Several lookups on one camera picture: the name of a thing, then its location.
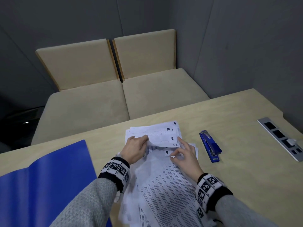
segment gray sleeve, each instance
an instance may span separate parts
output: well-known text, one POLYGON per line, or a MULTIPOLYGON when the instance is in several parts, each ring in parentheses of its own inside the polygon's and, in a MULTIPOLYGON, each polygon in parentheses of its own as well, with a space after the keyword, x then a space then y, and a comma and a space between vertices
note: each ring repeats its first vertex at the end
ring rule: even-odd
POLYGON ((111 180, 94 180, 65 207, 50 227, 105 226, 116 193, 117 186, 111 180))
POLYGON ((220 198, 215 209, 225 227, 278 227, 269 219, 248 208, 233 195, 220 198))

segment wooden trim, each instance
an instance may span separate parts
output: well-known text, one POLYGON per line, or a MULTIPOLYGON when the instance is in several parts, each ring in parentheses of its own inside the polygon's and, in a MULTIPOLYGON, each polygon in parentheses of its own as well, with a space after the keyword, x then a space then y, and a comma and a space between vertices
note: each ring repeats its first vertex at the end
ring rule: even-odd
POLYGON ((115 72, 116 72, 117 80, 119 80, 119 79, 120 79, 120 77, 119 77, 119 73, 118 73, 118 70, 117 70, 116 63, 115 63, 115 59, 114 59, 114 54, 113 54, 113 51, 112 51, 111 43, 109 42, 109 40, 106 40, 106 41, 107 41, 107 45, 108 45, 108 49, 109 49, 109 53, 111 54, 111 57, 112 57, 112 62, 113 62, 114 68, 115 68, 115 72))
POLYGON ((177 49, 177 30, 175 30, 175 57, 174 57, 174 67, 176 69, 176 49, 177 49))
POLYGON ((46 69, 47 73, 49 74, 49 76, 51 77, 51 79, 54 81, 55 85, 57 86, 58 90, 61 91, 57 81, 55 80, 55 78, 52 76, 51 72, 49 71, 49 69, 47 68, 46 64, 44 63, 44 61, 42 60, 42 58, 40 57, 39 53, 36 51, 35 52, 38 59, 40 60, 40 62, 42 63, 42 65, 44 66, 44 68, 46 69))
POLYGON ((125 78, 124 78, 124 75, 123 75, 123 71, 122 71, 122 67, 121 67, 121 63, 120 63, 120 59, 119 59, 119 55, 118 55, 118 51, 117 51, 115 40, 113 40, 113 45, 114 45, 114 49, 115 49, 115 53, 116 53, 116 57, 117 57, 117 61, 118 61, 118 65, 119 65, 119 69, 120 69, 120 73, 121 73, 121 77, 122 77, 122 80, 124 81, 125 78))

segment wooden table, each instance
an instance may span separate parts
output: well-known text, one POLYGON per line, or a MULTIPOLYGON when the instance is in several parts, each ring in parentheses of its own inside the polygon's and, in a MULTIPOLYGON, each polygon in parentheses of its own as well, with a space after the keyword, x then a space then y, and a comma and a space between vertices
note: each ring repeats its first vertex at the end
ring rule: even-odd
MULTIPOLYGON (((296 162, 257 119, 271 118, 291 138, 303 135, 291 126, 282 112, 250 89, 108 127, 0 154, 0 175, 28 167, 52 151, 82 139, 99 174, 106 162, 120 152, 125 130, 177 120, 184 140, 199 148, 199 163, 205 172, 222 179, 234 195, 279 226, 300 226, 303 213, 303 163, 296 162), (199 137, 201 130, 222 149, 219 163, 211 163, 199 137)), ((114 205, 114 226, 119 206, 114 205)))

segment blue stapler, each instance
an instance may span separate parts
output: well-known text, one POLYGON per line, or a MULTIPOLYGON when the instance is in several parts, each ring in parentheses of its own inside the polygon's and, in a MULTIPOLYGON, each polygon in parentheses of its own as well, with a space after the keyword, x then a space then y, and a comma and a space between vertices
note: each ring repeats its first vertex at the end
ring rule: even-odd
POLYGON ((201 131, 200 132, 201 140, 204 144, 204 147, 206 149, 206 152, 210 158, 210 161, 212 163, 219 162, 219 154, 222 153, 222 150, 218 146, 218 144, 213 140, 213 138, 210 136, 210 134, 207 131, 201 131))

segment beige backrest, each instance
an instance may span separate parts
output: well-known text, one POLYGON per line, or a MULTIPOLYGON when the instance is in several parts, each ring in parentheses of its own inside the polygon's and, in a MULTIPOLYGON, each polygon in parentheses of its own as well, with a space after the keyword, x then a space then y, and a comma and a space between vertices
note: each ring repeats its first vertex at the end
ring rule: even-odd
POLYGON ((106 39, 41 48, 36 54, 59 90, 119 79, 106 39))
POLYGON ((125 79, 175 68, 174 29, 115 38, 113 44, 125 79))

